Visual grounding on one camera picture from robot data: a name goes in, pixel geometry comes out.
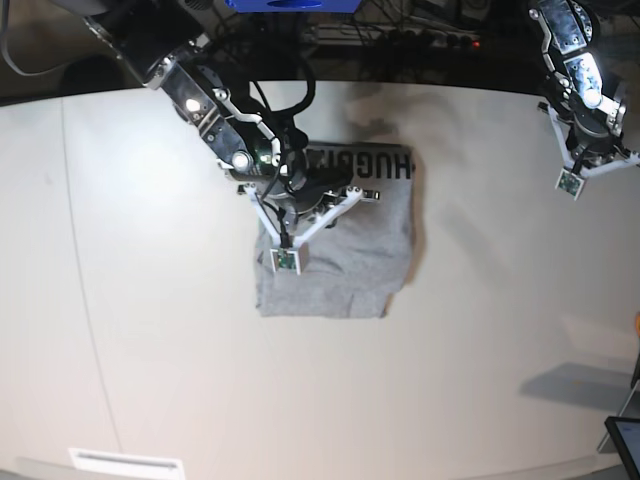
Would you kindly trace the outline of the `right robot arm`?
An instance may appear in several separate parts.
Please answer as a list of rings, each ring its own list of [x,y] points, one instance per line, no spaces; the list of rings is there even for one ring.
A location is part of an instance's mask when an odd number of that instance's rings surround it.
[[[310,65],[266,36],[232,33],[210,40],[175,1],[61,1],[81,17],[145,87],[160,90],[193,125],[226,176],[288,227],[302,220],[331,226],[358,200],[353,175],[308,151],[295,118],[311,106],[316,77]],[[275,110],[251,95],[254,84],[239,63],[218,54],[228,45],[264,47],[302,74],[303,98]]]

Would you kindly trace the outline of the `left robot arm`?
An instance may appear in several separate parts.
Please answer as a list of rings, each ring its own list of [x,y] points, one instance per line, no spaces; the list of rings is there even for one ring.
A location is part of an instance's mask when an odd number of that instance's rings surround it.
[[[526,8],[539,30],[545,109],[568,129],[560,141],[572,169],[629,159],[632,153],[623,144],[627,85],[599,58],[596,15],[578,1],[528,1]]]

